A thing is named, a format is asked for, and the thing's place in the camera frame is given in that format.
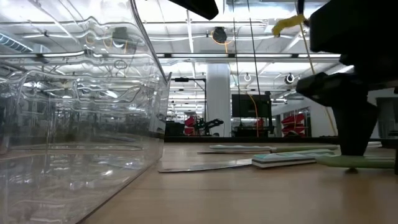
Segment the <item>pillar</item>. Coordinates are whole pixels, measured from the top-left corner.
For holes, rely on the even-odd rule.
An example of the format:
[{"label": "pillar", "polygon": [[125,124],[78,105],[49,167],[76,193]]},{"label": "pillar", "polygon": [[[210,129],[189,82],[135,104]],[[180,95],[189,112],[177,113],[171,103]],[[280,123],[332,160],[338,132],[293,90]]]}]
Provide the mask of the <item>pillar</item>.
[{"label": "pillar", "polygon": [[231,89],[228,64],[207,65],[206,79],[206,120],[218,118],[224,121],[224,124],[210,129],[210,132],[218,133],[220,137],[231,137]]}]

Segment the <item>ceiling light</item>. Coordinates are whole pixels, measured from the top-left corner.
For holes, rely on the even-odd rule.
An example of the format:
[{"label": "ceiling light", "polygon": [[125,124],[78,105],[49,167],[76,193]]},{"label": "ceiling light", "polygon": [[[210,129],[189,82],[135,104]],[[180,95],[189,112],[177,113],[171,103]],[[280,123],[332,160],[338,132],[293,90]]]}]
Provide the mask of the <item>ceiling light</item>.
[{"label": "ceiling light", "polygon": [[285,83],[289,85],[289,84],[292,84],[293,82],[294,82],[294,76],[291,73],[286,75]]},{"label": "ceiling light", "polygon": [[43,57],[76,57],[84,55],[84,51],[72,52],[72,53],[62,53],[62,54],[43,54]]},{"label": "ceiling light", "polygon": [[172,54],[176,58],[208,58],[208,57],[228,57],[228,54]]},{"label": "ceiling light", "polygon": [[[241,88],[240,91],[258,91],[257,88],[248,89],[248,88]],[[260,91],[290,91],[286,89],[263,89],[260,88]]]},{"label": "ceiling light", "polygon": [[196,110],[195,108],[168,108],[168,110],[175,110],[175,111],[192,111],[192,112],[202,112],[203,110]]},{"label": "ceiling light", "polygon": [[36,58],[36,54],[0,54],[0,58]]},{"label": "ceiling light", "polygon": [[110,96],[110,97],[113,97],[113,98],[117,98],[117,97],[118,97],[117,94],[115,94],[114,92],[109,91],[109,90],[106,91],[106,94],[107,94],[108,96]]},{"label": "ceiling light", "polygon": [[244,76],[244,81],[249,82],[251,80],[251,76],[246,72],[246,75]]},{"label": "ceiling light", "polygon": [[[308,54],[299,54],[298,57],[308,57]],[[310,54],[311,58],[339,58],[340,54]]]},{"label": "ceiling light", "polygon": [[195,99],[173,99],[170,98],[169,101],[203,101],[205,100],[204,98],[195,98]]},{"label": "ceiling light", "polygon": [[[254,54],[236,54],[237,57],[253,58]],[[292,54],[256,54],[258,58],[291,58]]]}]

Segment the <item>transparent acrylic box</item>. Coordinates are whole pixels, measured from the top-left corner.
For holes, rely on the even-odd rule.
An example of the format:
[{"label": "transparent acrylic box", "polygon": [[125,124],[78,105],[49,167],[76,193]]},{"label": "transparent acrylic box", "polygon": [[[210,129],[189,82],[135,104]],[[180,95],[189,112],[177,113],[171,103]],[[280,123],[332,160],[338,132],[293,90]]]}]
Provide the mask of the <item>transparent acrylic box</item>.
[{"label": "transparent acrylic box", "polygon": [[170,75],[134,4],[2,2],[0,223],[75,223],[162,156]]}]

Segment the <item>table surface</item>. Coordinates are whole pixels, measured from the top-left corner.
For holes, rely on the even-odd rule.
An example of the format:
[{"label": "table surface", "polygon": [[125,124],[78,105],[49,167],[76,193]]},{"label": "table surface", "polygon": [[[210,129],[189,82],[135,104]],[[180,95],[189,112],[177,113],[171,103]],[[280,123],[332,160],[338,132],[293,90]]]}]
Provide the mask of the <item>table surface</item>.
[{"label": "table surface", "polygon": [[[196,153],[209,145],[166,144],[164,156],[156,166],[84,223],[398,222],[398,176],[393,170],[360,169],[358,174],[347,174],[346,169],[307,164],[263,170],[243,167],[158,173],[159,167],[187,167],[251,157]],[[367,154],[393,156],[394,150],[368,149]]]}]

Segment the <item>black cable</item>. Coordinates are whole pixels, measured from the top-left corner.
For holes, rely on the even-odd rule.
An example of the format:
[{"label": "black cable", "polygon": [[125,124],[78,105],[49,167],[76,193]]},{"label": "black cable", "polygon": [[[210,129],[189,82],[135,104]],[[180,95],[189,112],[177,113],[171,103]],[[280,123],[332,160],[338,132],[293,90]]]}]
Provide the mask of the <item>black cable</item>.
[{"label": "black cable", "polygon": [[[305,0],[298,0],[297,1],[297,15],[299,15],[299,14],[304,15],[304,5],[305,5]],[[310,21],[308,19],[305,19],[303,21],[303,23],[307,27],[310,27]]]},{"label": "black cable", "polygon": [[[248,2],[248,10],[249,10],[249,15],[250,15],[249,0],[247,0],[247,2]],[[261,92],[260,92],[260,83],[259,83],[259,74],[258,74],[258,71],[257,71],[256,47],[254,46],[253,26],[252,26],[252,24],[251,24],[251,17],[249,17],[249,22],[250,22],[251,39],[252,39],[253,54],[254,54],[254,68],[256,69],[257,88],[258,88],[258,91],[259,91],[259,101],[260,101],[260,104],[262,104],[262,101],[261,101]]]},{"label": "black cable", "polygon": [[297,13],[304,15],[304,3],[305,0],[298,0],[297,1]]},{"label": "black cable", "polygon": [[[232,12],[235,13],[234,1],[232,1]],[[234,37],[235,37],[235,58],[236,58],[236,77],[238,78],[238,104],[239,104],[239,120],[241,122],[240,127],[242,126],[242,117],[241,117],[241,84],[239,83],[239,68],[238,68],[238,47],[236,46],[236,30],[235,30],[235,16],[234,16]]]}]

